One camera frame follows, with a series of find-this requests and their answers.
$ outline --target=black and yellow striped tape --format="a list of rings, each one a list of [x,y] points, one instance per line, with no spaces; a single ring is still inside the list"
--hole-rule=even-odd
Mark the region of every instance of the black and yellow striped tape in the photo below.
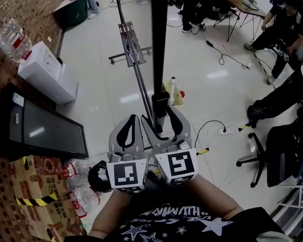
[[[18,205],[27,205],[27,206],[46,206],[47,204],[55,202],[56,200],[57,197],[55,193],[38,199],[16,198]]]
[[[51,231],[49,228],[46,229],[46,231],[47,231],[47,234],[48,234],[48,236],[49,236],[49,239],[50,239],[52,242],[55,242],[55,238],[54,238],[54,236],[53,236],[52,231]]]
[[[22,157],[22,160],[24,162],[25,170],[29,170],[27,156]]]
[[[247,124],[245,124],[244,126],[239,127],[238,130],[239,130],[239,132],[241,132],[242,130],[244,130],[244,129],[250,127],[250,126],[251,126],[251,124],[250,124],[250,123],[247,123]]]
[[[197,152],[196,155],[199,156],[199,155],[207,153],[208,151],[209,151],[209,148],[206,148],[205,150]]]

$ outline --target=plastic bottle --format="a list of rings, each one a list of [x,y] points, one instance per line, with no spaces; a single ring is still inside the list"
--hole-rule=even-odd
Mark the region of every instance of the plastic bottle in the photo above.
[[[71,193],[72,207],[80,218],[86,216],[92,209],[100,205],[102,194],[94,191],[91,187],[80,186]]]
[[[0,48],[13,61],[20,63],[31,54],[31,40],[19,27],[16,19],[11,18],[0,28]]]
[[[87,177],[94,163],[84,159],[71,159],[62,168],[63,177],[67,181],[68,190],[87,183]]]

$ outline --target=tiled floor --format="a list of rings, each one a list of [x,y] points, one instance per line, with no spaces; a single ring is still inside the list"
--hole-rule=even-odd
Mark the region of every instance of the tiled floor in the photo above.
[[[115,6],[112,0],[98,0],[101,8]],[[126,21],[132,21],[141,47],[151,46],[150,7],[135,2],[122,5]],[[181,24],[178,9],[168,7],[168,24]],[[109,56],[122,53],[117,8],[106,8],[92,20],[68,30],[65,33],[61,58],[79,80],[77,100],[59,106],[59,112],[84,125],[89,155],[99,161],[109,150],[109,134],[124,117],[130,114],[145,114],[139,87],[132,68],[127,67],[123,58],[110,64]],[[186,94],[184,106],[180,108],[191,124],[192,139],[205,121],[217,119],[230,128],[231,134],[220,136],[219,123],[210,123],[200,132],[197,150],[209,147],[210,151],[198,158],[202,176],[222,188],[244,208],[264,207],[269,213],[276,208],[276,202],[289,190],[268,188],[266,172],[255,188],[250,188],[256,173],[256,164],[236,167],[238,158],[250,153],[247,134],[250,130],[238,132],[238,127],[247,123],[246,108],[255,100],[271,91],[272,86],[263,82],[265,73],[251,53],[244,51],[243,44],[253,38],[251,23],[240,28],[239,21],[230,42],[227,39],[228,20],[213,27],[214,21],[205,20],[207,31],[182,33],[181,27],[167,27],[164,78],[176,77],[177,85]],[[251,69],[225,57],[225,64],[218,63],[220,53],[209,47],[209,40],[223,53],[234,56],[245,65],[252,63]],[[275,56],[269,51],[258,52],[258,57],[270,66]],[[147,63],[141,65],[148,94],[153,93],[153,69],[151,55],[145,55]],[[279,86],[291,74],[289,66],[276,81]],[[288,124],[295,118],[291,108],[282,115],[259,122],[255,132],[265,144],[268,131],[273,126]],[[163,135],[173,135],[168,121]],[[101,209],[85,219],[90,229],[94,217]]]

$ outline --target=black t-shirt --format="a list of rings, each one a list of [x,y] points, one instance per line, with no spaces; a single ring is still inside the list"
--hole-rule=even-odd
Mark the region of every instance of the black t-shirt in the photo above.
[[[70,236],[65,242],[74,241],[256,241],[260,234],[274,231],[274,238],[287,241],[282,230],[263,208],[245,210],[229,221],[224,220],[204,205],[164,203],[149,208],[123,222],[104,240],[88,236]]]
[[[270,13],[275,16],[273,27],[278,29],[281,37],[289,37],[296,40],[299,34],[303,35],[303,24],[299,13],[288,16],[286,9],[281,6],[273,6]]]

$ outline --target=hand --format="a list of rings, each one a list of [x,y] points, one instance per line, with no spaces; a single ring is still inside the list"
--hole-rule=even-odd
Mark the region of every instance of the hand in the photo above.
[[[286,49],[286,51],[287,51],[287,53],[288,53],[289,55],[291,55],[291,54],[293,53],[294,50],[295,50],[295,48],[292,47],[292,46],[290,46],[290,47],[288,47],[288,48]]]
[[[263,24],[262,24],[262,31],[265,31],[265,30],[266,30],[266,24],[263,23]]]

